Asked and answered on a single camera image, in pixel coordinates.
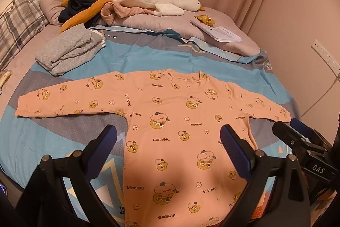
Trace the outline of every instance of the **blue gripper pad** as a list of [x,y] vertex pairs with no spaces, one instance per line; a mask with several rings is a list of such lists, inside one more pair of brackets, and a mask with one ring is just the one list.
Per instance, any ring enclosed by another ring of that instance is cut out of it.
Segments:
[[239,138],[229,124],[221,127],[220,137],[237,173],[249,182],[255,165],[254,150],[246,140]]
[[87,161],[86,180],[96,179],[105,164],[106,159],[117,141],[117,129],[114,126],[105,127],[100,142]]
[[313,135],[312,130],[298,119],[292,118],[292,120],[290,121],[290,126],[296,131],[298,131],[304,137],[309,139],[312,138]]

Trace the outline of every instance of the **metal screw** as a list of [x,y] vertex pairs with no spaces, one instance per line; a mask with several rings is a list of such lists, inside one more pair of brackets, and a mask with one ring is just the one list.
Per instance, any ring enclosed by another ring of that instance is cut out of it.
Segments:
[[296,156],[294,154],[289,154],[288,155],[288,158],[291,160],[291,161],[295,161],[296,160]]
[[258,157],[263,157],[265,153],[262,150],[258,149],[255,151],[255,155]]
[[75,151],[72,153],[72,155],[73,155],[74,157],[79,157],[81,154],[82,154],[82,151],[81,151],[81,150],[75,150]]
[[41,158],[41,160],[42,160],[43,162],[47,162],[49,158],[50,158],[50,156],[44,155],[44,156]]

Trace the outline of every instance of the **smartphone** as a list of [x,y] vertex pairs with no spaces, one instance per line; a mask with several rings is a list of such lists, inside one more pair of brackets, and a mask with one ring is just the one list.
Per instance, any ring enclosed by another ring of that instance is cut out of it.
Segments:
[[0,191],[2,191],[6,195],[6,197],[7,197],[7,189],[6,189],[6,187],[3,184],[0,184]]

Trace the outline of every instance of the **dark clothing item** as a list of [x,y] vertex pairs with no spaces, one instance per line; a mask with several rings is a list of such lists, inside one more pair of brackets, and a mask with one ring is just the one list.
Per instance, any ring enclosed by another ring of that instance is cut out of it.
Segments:
[[[60,12],[58,21],[60,23],[66,22],[68,19],[72,18],[74,15],[89,8],[95,2],[96,2],[95,0],[69,0],[67,7],[63,11]],[[99,17],[100,17],[100,14],[98,13],[92,19],[90,19],[84,24],[85,27],[88,28],[91,24],[93,24],[93,22],[96,22],[99,19]]]

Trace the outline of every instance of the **power strip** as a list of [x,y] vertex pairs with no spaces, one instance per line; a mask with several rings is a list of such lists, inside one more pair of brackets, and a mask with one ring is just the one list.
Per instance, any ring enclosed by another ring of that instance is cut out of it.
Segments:
[[333,56],[327,51],[327,49],[320,44],[317,40],[312,44],[312,49],[314,49],[321,58],[326,62],[330,69],[334,72],[335,76],[338,77],[340,74],[340,65],[333,58]]

